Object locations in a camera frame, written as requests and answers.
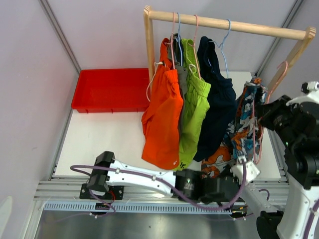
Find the aluminium mounting rail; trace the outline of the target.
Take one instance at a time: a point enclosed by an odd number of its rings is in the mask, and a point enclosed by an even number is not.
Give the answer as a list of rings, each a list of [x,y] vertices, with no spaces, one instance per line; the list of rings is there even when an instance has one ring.
[[[54,177],[50,180],[42,180],[38,183],[35,195],[36,201],[79,201],[82,184],[87,177]],[[246,186],[247,193],[257,194],[259,190],[266,189],[270,193],[269,202],[273,205],[284,206],[286,204],[289,185],[282,181],[255,181]],[[139,203],[176,203],[177,199],[165,197],[159,192],[142,187],[125,187],[123,201]]]

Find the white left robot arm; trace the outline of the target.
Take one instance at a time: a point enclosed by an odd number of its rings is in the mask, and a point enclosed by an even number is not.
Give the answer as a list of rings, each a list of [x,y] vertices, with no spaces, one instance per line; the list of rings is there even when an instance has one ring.
[[[245,185],[226,174],[211,178],[200,171],[152,171],[133,167],[115,159],[111,151],[97,156],[87,188],[95,198],[107,196],[109,187],[142,186],[189,203],[216,202],[223,207],[233,205],[244,192]]]

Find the patterned blue orange shorts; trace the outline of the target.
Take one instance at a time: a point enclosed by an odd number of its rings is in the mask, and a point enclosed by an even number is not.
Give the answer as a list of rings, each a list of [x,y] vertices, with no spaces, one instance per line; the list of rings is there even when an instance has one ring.
[[[228,124],[221,145],[217,151],[204,159],[201,171],[212,178],[233,165],[240,156],[258,164],[261,160],[263,127],[258,123],[256,106],[266,101],[267,87],[261,78],[252,78],[246,82],[242,94],[236,99],[235,118]]]

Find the olive grey shorts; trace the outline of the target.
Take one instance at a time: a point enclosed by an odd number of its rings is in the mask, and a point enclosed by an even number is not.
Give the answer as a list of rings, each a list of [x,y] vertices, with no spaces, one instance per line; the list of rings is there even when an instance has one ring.
[[[171,52],[168,53],[168,58],[169,60],[171,60]],[[180,112],[180,117],[178,122],[178,130],[179,130],[179,133],[181,133],[182,125],[183,125],[182,118],[185,112],[185,94],[187,93],[187,89],[188,89],[187,82],[186,82],[188,71],[184,66],[180,66],[177,60],[175,60],[175,68],[177,70],[177,79],[178,79],[180,94],[183,99],[183,106]]]

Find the lime green shorts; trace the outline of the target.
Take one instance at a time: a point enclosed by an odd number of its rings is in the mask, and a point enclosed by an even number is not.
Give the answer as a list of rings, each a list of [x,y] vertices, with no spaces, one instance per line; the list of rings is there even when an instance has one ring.
[[[174,171],[186,169],[193,161],[199,143],[203,120],[210,105],[208,94],[211,85],[200,75],[199,62],[192,39],[183,38],[183,66],[188,70],[185,93],[184,114],[182,116],[181,136],[179,140],[179,164]]]

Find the wooden clothes rack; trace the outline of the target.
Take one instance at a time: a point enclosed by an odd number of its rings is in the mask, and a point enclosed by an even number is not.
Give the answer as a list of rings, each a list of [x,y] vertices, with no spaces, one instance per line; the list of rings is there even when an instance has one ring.
[[[173,12],[152,10],[152,7],[149,5],[146,5],[144,7],[143,17],[150,79],[153,77],[155,73],[153,20],[177,23],[180,22],[182,24],[195,25],[196,27],[202,26],[223,30],[230,29],[236,32],[296,40],[296,44],[294,45],[294,47],[285,59],[287,65],[281,66],[277,70],[276,74],[274,75],[270,83],[268,84],[268,88],[273,90],[275,90],[278,87],[278,85],[282,82],[283,78],[292,69],[297,60],[302,56],[303,52],[306,50],[306,48],[309,46],[309,44],[312,42],[316,35],[316,28],[311,26],[307,27],[306,30],[295,30],[237,21],[229,23],[227,20],[187,14],[180,14],[179,16],[175,17]]]

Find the red plastic bin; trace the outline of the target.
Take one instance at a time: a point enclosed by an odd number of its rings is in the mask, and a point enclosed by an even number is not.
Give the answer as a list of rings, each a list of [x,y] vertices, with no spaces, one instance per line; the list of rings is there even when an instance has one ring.
[[[82,70],[71,107],[85,114],[144,112],[148,83],[148,68]]]

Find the navy blue shorts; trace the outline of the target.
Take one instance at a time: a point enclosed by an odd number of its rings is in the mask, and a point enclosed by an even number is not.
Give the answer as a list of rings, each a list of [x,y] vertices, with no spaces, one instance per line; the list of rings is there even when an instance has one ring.
[[[221,145],[229,123],[235,118],[237,102],[232,79],[225,78],[220,72],[212,39],[201,37],[197,57],[201,77],[211,85],[207,96],[209,110],[202,122],[197,153],[193,158],[200,162],[212,156]]]

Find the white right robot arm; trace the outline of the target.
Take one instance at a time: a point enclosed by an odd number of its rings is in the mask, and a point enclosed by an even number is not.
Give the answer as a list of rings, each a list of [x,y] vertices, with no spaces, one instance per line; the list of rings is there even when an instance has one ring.
[[[319,220],[319,94],[283,95],[257,107],[261,126],[285,146],[289,194],[284,211],[255,209],[261,239],[312,239]]]

